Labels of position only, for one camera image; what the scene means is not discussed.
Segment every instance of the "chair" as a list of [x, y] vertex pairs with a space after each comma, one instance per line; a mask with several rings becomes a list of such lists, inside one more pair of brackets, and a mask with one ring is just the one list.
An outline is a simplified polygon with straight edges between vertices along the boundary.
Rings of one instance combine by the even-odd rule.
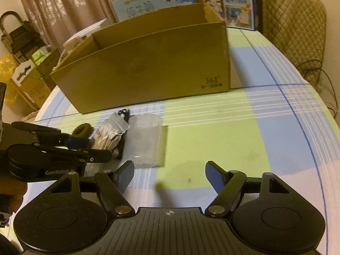
[[326, 10], [320, 0], [256, 0], [258, 30], [321, 92]]

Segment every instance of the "yellow plastic bag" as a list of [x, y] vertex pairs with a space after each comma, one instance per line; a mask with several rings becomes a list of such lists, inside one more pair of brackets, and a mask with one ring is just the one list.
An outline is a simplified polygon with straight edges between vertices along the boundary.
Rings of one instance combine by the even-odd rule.
[[14, 104], [18, 95], [10, 84], [10, 78], [16, 67], [18, 64], [13, 55], [5, 55], [0, 58], [0, 81], [7, 84], [5, 104]]

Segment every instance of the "table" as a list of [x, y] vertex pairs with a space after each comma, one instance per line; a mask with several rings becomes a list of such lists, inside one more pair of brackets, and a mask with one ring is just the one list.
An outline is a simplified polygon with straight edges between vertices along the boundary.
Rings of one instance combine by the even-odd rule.
[[[321, 254], [339, 254], [340, 130], [314, 89], [259, 32], [228, 29], [232, 90], [128, 106], [131, 114], [163, 117], [161, 167], [136, 169], [125, 192], [140, 206], [203, 209], [216, 196], [205, 178], [209, 160], [225, 170], [261, 177], [274, 172], [323, 214]], [[97, 129], [118, 109], [81, 115], [55, 88], [36, 123], [71, 133]], [[25, 203], [51, 182], [29, 185]]]

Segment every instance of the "silver screw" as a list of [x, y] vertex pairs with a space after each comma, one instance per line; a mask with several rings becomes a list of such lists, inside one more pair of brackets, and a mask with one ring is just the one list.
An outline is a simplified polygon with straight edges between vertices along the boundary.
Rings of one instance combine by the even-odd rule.
[[213, 205], [208, 208], [208, 211], [212, 214], [221, 214], [224, 212], [224, 208], [219, 205]]
[[130, 206], [126, 206], [126, 205], [120, 205], [120, 206], [117, 206], [115, 208], [115, 211], [118, 214], [128, 214], [132, 211], [132, 208]]

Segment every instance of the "open cardboard box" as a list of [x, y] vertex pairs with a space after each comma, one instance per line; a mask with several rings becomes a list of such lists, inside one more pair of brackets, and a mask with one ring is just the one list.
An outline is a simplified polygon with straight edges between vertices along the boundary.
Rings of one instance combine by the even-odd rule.
[[230, 89], [225, 21], [204, 3], [95, 32], [51, 73], [80, 113]]

